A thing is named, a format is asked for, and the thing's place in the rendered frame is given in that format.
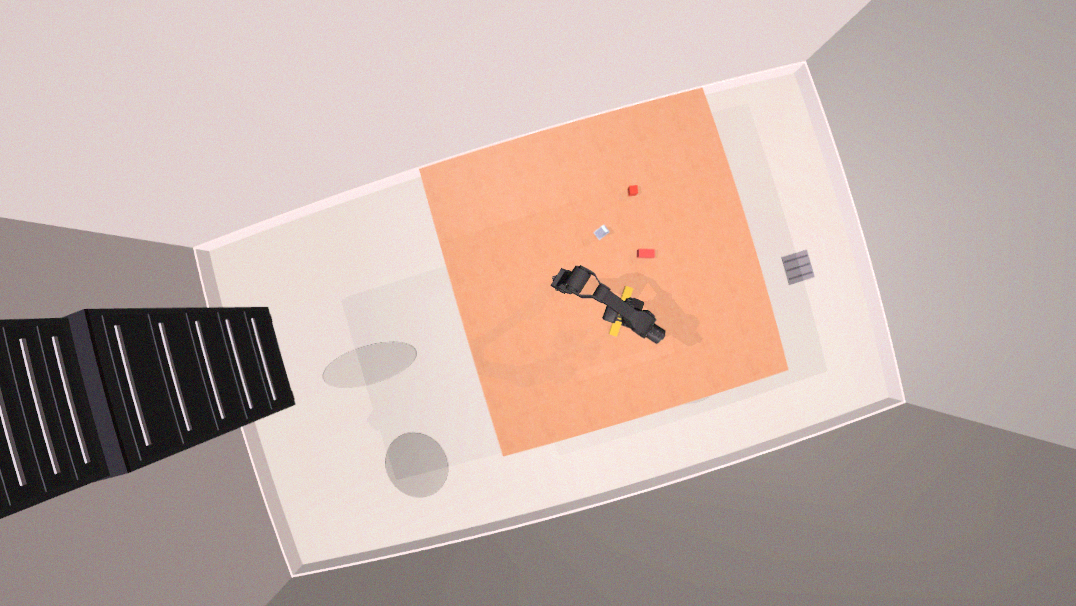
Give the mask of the yellow bar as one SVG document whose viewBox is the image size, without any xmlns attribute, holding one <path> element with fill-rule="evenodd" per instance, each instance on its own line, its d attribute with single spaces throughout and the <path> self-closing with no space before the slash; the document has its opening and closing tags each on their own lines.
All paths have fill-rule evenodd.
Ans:
<svg viewBox="0 0 1076 606">
<path fill-rule="evenodd" d="M 623 288 L 623 295 L 622 295 L 622 297 L 621 297 L 621 298 L 623 299 L 623 301 L 624 301 L 624 300 L 625 300 L 626 298 L 631 297 L 631 293 L 632 293 L 632 290 L 633 290 L 633 288 L 631 288 L 631 287 L 628 287 L 628 286 L 624 286 L 624 288 Z M 618 333 L 619 333 L 619 330 L 620 330 L 620 327 L 621 327 L 621 323 L 622 323 L 622 322 L 619 322 L 619 321 L 615 321 L 615 324 L 614 324 L 614 323 L 612 323 L 612 326 L 611 326 L 611 329 L 610 329 L 609 334 L 610 334 L 610 335 L 613 335 L 613 336 L 615 336 L 615 337 L 617 337 L 617 336 L 618 336 Z"/>
</svg>

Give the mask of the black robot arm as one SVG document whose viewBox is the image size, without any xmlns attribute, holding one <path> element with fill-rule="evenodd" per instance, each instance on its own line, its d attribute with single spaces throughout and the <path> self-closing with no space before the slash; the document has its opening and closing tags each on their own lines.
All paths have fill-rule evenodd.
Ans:
<svg viewBox="0 0 1076 606">
<path fill-rule="evenodd" d="M 599 283 L 598 287 L 594 291 L 593 295 L 580 294 L 591 274 L 596 277 Z M 642 310 L 645 306 L 643 301 L 631 297 L 623 301 L 610 287 L 599 281 L 595 272 L 586 267 L 576 265 L 572 271 L 561 268 L 558 274 L 552 277 L 553 282 L 550 286 L 563 294 L 574 293 L 582 299 L 595 299 L 600 304 L 607 305 L 624 319 L 631 332 L 634 332 L 641 338 L 647 338 L 656 344 L 665 338 L 665 330 L 655 324 L 657 321 L 656 316 L 649 310 Z"/>
</svg>

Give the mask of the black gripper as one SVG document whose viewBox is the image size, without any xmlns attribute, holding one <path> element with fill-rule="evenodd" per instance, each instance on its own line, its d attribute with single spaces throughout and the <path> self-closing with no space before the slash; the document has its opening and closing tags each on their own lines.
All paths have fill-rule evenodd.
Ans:
<svg viewBox="0 0 1076 606">
<path fill-rule="evenodd" d="M 622 320 L 618 319 L 618 318 L 621 318 Z M 606 306 L 606 309 L 605 309 L 605 312 L 604 312 L 604 315 L 603 315 L 603 320 L 611 322 L 611 323 L 614 323 L 614 324 L 615 324 L 615 321 L 619 321 L 619 322 L 622 322 L 621 326 L 628 328 L 626 326 L 626 324 L 625 324 L 624 319 L 621 315 L 619 315 L 614 310 L 612 310 L 611 308 L 609 308 L 608 306 Z"/>
</svg>

